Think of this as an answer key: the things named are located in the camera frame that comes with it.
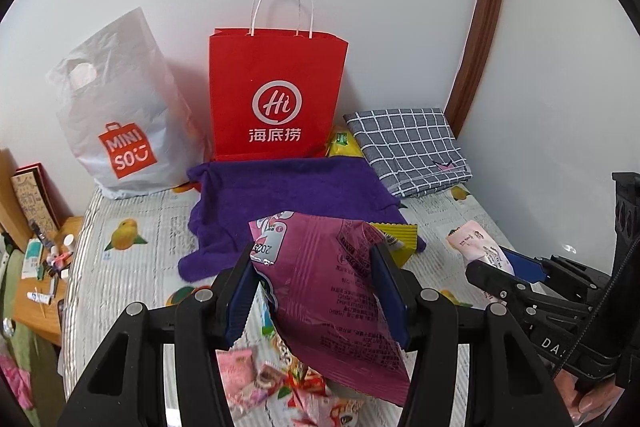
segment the human hand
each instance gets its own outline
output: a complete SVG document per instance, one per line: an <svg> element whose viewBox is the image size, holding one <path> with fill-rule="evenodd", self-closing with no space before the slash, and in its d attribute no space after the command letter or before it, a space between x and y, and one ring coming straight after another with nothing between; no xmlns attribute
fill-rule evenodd
<svg viewBox="0 0 640 427"><path fill-rule="evenodd" d="M582 395L575 390L577 380L577 377L564 369L554 380L574 425L581 425L600 416L624 391L616 386L616 378L611 377Z"/></svg>

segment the yellow package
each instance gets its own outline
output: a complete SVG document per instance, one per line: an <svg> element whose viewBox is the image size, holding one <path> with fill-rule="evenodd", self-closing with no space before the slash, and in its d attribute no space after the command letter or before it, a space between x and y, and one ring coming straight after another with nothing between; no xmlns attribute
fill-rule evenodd
<svg viewBox="0 0 640 427"><path fill-rule="evenodd" d="M360 146L353 134L346 128L335 125L331 130L331 139L326 149L327 156L356 156L364 158Z"/></svg>
<svg viewBox="0 0 640 427"><path fill-rule="evenodd" d="M418 244L418 225L370 223L385 234L386 245L399 268L415 253Z"/></svg>

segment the screw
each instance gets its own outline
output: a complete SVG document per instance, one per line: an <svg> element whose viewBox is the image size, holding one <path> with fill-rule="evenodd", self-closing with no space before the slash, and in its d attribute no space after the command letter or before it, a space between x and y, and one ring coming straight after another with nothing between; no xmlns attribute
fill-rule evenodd
<svg viewBox="0 0 640 427"><path fill-rule="evenodd" d="M494 315L501 316L507 314L507 308L505 308L504 304L500 304L500 302L494 302L493 304L491 304L491 306L489 306L489 311L491 311Z"/></svg>
<svg viewBox="0 0 640 427"><path fill-rule="evenodd" d="M440 294L431 288L424 289L420 292L420 298L425 301L437 301Z"/></svg>
<svg viewBox="0 0 640 427"><path fill-rule="evenodd" d="M138 315L142 311L142 304L139 302L132 302L129 306L127 306L127 315Z"/></svg>
<svg viewBox="0 0 640 427"><path fill-rule="evenodd" d="M212 296L213 292L209 288L196 291L196 301L198 302L208 301Z"/></svg>

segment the plaid cloth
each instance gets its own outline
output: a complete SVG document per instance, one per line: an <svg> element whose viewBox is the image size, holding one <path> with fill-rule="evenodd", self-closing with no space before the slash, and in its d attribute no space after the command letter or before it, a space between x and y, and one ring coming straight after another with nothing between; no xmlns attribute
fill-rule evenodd
<svg viewBox="0 0 640 427"><path fill-rule="evenodd" d="M441 109L359 111L344 119L394 196L430 194L471 178Z"/></svg>

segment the hi logo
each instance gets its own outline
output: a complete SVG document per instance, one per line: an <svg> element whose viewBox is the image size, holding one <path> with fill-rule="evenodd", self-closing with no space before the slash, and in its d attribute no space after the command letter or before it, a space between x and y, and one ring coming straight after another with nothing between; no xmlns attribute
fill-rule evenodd
<svg viewBox="0 0 640 427"><path fill-rule="evenodd" d="M300 90L286 80L272 80L254 94L254 115L269 125L283 125L297 117L302 108Z"/></svg>
<svg viewBox="0 0 640 427"><path fill-rule="evenodd" d="M98 138L107 149L111 168L118 179L158 162L149 140L136 124L120 126L119 123L112 122L106 127L107 132L100 134Z"/></svg>

